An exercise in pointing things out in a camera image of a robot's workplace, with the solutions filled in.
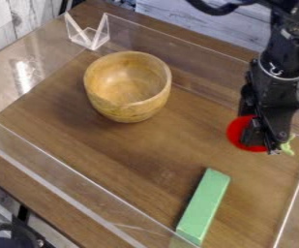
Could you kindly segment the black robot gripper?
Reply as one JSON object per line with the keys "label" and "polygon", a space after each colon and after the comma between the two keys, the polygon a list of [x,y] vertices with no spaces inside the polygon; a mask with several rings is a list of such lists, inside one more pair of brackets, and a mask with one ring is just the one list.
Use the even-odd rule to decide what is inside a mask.
{"label": "black robot gripper", "polygon": [[293,155],[291,141],[295,135],[289,130],[293,114],[299,110],[299,75],[287,76],[283,71],[273,75],[272,67],[265,68],[260,59],[249,62],[237,115],[253,115],[260,121],[256,117],[244,118],[239,141],[245,147],[265,145],[269,155]]}

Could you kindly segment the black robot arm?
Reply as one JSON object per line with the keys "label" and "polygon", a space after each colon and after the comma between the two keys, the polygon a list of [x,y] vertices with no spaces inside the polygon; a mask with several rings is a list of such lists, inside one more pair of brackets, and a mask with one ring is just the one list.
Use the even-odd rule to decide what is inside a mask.
{"label": "black robot arm", "polygon": [[248,64],[227,137],[241,150],[277,154],[291,140],[291,121],[299,110],[299,0],[233,0],[216,8],[203,0],[185,1],[211,16],[253,4],[271,9],[269,40]]}

